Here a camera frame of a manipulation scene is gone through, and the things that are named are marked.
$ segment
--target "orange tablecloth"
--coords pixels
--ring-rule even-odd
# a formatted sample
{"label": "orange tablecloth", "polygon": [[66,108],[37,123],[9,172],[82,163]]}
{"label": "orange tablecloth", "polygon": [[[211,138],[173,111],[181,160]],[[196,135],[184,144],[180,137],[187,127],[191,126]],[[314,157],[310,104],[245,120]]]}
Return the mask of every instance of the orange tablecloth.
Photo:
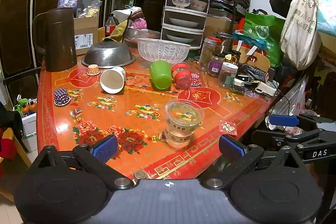
{"label": "orange tablecloth", "polygon": [[[199,87],[181,91],[173,85],[170,92],[155,91],[149,82],[151,62],[137,52],[134,55],[136,61],[124,67],[125,87],[115,95],[105,93],[100,86],[100,74],[88,76],[80,61],[61,72],[51,73],[42,68],[37,112],[39,151],[45,145],[72,150],[77,144],[91,144],[114,133],[121,147],[107,165],[123,175],[133,178],[135,170],[144,169],[153,179],[195,178],[221,155],[220,120],[234,122],[239,138],[273,101],[220,88],[217,78],[200,72],[192,62],[192,72],[200,75]],[[53,93],[59,88],[67,89],[71,97],[71,102],[63,107],[53,104]],[[174,149],[160,139],[166,127],[164,107],[176,98],[194,100],[205,112],[190,144],[183,149]],[[142,110],[148,110],[149,115],[139,115]]]}

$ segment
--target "green shopping bag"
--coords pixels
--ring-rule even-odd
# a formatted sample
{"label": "green shopping bag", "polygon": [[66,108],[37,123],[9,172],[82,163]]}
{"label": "green shopping bag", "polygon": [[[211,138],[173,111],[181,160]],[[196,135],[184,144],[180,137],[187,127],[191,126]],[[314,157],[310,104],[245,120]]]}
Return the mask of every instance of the green shopping bag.
{"label": "green shopping bag", "polygon": [[278,67],[280,64],[280,37],[285,20],[273,15],[259,15],[259,10],[246,13],[244,31],[250,32],[256,39],[264,40],[267,44],[267,58],[271,67]]}

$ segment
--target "metal bowl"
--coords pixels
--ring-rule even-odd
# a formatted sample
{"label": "metal bowl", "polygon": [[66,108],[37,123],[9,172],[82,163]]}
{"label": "metal bowl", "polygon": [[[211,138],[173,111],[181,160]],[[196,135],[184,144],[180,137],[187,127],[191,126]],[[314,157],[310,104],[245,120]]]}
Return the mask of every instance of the metal bowl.
{"label": "metal bowl", "polygon": [[147,29],[132,29],[127,28],[124,34],[124,40],[123,42],[131,48],[137,48],[138,47],[138,38],[154,38],[154,39],[160,39],[161,33],[147,30]]}
{"label": "metal bowl", "polygon": [[103,41],[93,44],[82,59],[84,66],[97,64],[100,69],[123,67],[135,61],[129,47],[117,41]]}

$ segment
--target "brown plastic pitcher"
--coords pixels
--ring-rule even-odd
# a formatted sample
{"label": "brown plastic pitcher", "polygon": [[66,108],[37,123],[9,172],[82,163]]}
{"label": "brown plastic pitcher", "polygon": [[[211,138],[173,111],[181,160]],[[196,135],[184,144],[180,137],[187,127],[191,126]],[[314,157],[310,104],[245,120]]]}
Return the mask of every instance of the brown plastic pitcher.
{"label": "brown plastic pitcher", "polygon": [[57,8],[33,20],[33,44],[45,56],[47,71],[62,71],[76,65],[74,17],[72,8]]}

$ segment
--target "white tote bag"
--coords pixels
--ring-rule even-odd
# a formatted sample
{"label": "white tote bag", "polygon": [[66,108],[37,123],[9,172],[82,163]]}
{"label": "white tote bag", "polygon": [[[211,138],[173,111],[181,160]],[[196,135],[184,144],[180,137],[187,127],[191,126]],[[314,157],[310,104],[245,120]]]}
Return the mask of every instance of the white tote bag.
{"label": "white tote bag", "polygon": [[316,31],[318,0],[292,0],[282,29],[280,47],[298,70],[313,63],[321,38]]}

